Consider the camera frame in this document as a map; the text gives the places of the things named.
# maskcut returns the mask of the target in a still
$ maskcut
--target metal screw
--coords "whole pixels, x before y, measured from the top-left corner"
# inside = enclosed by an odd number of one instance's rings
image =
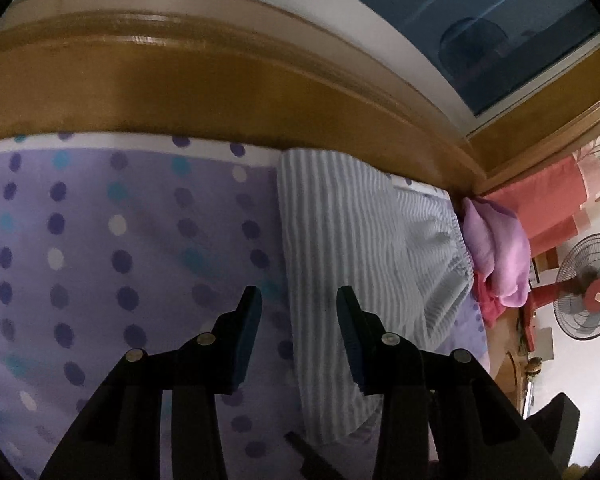
[[[135,363],[144,357],[144,352],[139,348],[132,348],[125,354],[125,359],[130,363]]]
[[[211,332],[203,332],[196,338],[196,342],[200,346],[209,346],[216,342],[216,336]]]
[[[462,364],[471,362],[471,354],[464,348],[459,348],[454,352],[454,359]]]
[[[396,346],[400,344],[400,336],[393,332],[385,332],[380,338],[385,345]]]

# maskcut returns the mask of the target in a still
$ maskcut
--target fan grille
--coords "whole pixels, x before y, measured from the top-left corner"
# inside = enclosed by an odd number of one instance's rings
[[[600,278],[600,234],[584,238],[567,254],[556,282],[570,280],[586,270]],[[600,335],[600,314],[589,313],[581,296],[561,296],[554,301],[554,313],[560,328],[574,339],[587,340]]]

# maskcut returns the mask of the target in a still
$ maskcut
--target electric fan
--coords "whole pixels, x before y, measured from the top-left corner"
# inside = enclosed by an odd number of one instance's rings
[[[523,307],[529,351],[535,350],[533,312],[554,303],[558,325],[570,337],[587,340],[600,335],[600,234],[581,240],[564,259],[555,283],[533,288]]]

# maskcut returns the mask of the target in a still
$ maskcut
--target polka dot bedsheet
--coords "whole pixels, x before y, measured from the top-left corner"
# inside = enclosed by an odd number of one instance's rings
[[[302,433],[302,416],[279,157],[266,148],[141,134],[0,141],[0,448],[23,478],[38,478],[126,350],[179,347],[233,310],[246,285],[260,288],[263,314],[246,382],[216,399],[227,473],[301,478],[301,459],[283,440]],[[471,297],[441,351],[457,347],[486,355]],[[171,478],[170,401],[165,392],[163,479]],[[351,479],[370,478],[376,445],[320,451]]]

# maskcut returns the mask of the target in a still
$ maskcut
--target fan blade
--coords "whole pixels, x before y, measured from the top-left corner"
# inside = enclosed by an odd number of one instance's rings
[[[576,331],[582,335],[589,335],[600,325],[600,312],[595,314],[589,314],[583,323],[581,323],[579,329]]]
[[[563,296],[558,300],[558,310],[569,316],[575,316],[576,314],[581,313],[585,310],[582,296],[574,296],[573,294]]]
[[[585,290],[591,285],[591,283],[600,277],[600,268],[596,269],[593,266],[586,266],[578,273],[578,281],[580,282],[580,287],[584,293]]]

